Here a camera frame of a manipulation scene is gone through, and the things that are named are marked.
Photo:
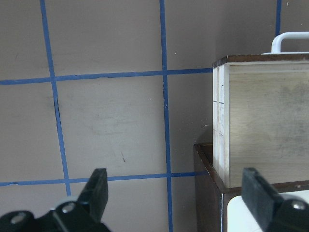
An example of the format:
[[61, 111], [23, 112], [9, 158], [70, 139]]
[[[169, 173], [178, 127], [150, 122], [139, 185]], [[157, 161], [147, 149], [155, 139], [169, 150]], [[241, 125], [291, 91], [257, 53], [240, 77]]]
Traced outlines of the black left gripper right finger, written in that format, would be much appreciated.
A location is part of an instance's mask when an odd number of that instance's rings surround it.
[[262, 231], [267, 231], [284, 199], [255, 168], [242, 172], [241, 197]]

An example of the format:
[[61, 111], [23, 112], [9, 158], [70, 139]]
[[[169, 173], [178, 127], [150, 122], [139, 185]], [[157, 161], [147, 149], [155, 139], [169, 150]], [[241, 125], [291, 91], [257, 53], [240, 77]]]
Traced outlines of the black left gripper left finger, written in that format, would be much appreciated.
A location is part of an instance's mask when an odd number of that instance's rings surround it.
[[77, 202], [95, 222], [100, 222], [108, 201], [108, 179], [106, 168], [97, 168], [80, 193]]

